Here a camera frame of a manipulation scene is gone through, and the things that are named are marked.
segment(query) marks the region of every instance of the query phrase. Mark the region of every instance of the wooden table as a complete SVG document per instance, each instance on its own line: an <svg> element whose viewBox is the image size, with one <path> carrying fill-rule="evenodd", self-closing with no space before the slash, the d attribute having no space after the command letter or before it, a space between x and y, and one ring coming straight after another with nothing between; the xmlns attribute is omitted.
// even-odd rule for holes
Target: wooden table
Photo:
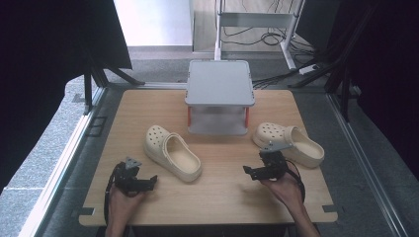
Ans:
<svg viewBox="0 0 419 237"><path fill-rule="evenodd" d="M104 191L115 165L127 156L142 162L138 177L158 175L154 191L138 208L129 224L250 224L289 223L293 219L283 204L257 181L245 174L242 166L262 167L259 147L251 135L261 122L296 125L304 128L290 91L254 91L256 104L250 109L249 132L243 136L190 134L184 90L126 91L84 207L94 208L93 215L80 215L86 226L105 225ZM201 159L202 175L185 184L143 152L145 133L157 124L178 132ZM313 222L332 222L337 212L325 212L333 205L320 168L298 166L306 188L305 206Z"/></svg>

